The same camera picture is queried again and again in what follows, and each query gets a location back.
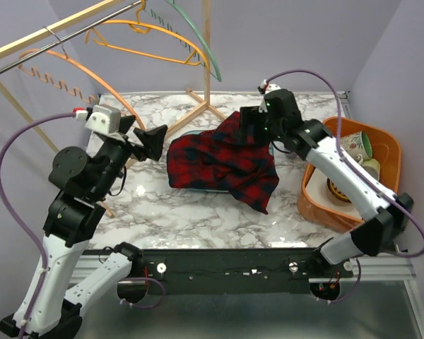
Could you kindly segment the red plaid shirt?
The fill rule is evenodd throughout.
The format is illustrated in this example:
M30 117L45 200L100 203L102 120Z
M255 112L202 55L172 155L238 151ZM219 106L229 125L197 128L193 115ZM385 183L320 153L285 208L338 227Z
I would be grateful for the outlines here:
M249 129L237 138L240 113L233 112L216 129L188 134L167 151L169 185L176 189L227 191L236 200L267 214L279 183L268 143L257 143Z

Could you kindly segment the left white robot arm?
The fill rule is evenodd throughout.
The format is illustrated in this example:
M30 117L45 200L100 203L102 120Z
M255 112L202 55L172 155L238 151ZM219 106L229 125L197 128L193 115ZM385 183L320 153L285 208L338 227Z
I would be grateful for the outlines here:
M166 126L134 129L133 116L106 119L102 147L94 156L76 146L60 150L52 162L49 181L58 194L49 206L44 235L36 239L40 260L18 310L0 321L10 338L73 338L87 310L121 280L137 278L144 267L140 249L121 243L87 278L70 286L74 268L105 214L101 202L117 178L126 177L125 164L159 160ZM132 143L127 132L139 138Z

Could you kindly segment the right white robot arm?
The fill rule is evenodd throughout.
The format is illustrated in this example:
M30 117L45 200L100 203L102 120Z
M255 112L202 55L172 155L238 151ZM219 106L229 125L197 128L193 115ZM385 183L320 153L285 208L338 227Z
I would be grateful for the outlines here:
M246 139L248 131L256 141L281 142L315 166L350 199L363 220L314 250L308 265L316 275L328 276L348 259L386 251L406 229L413 199L396 194L363 170L319 120L304 120L289 90L271 91L260 105L241 107L238 138Z

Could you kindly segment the wooden hanger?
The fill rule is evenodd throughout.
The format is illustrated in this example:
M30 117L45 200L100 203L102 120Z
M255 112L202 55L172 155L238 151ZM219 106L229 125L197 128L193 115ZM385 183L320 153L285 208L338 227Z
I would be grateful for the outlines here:
M100 102L103 93L109 93L118 102L122 115L135 118L134 124L145 130L146 125L131 104L104 78L66 52L49 49L18 66L18 70L43 83L64 91L84 105Z

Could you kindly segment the yellow plastic hanger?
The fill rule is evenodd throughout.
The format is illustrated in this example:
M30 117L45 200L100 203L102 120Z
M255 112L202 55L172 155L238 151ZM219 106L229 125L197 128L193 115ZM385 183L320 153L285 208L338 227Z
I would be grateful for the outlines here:
M84 43L172 64L210 69L202 47L169 28L144 21L142 13L140 6L135 19L106 20L87 31Z

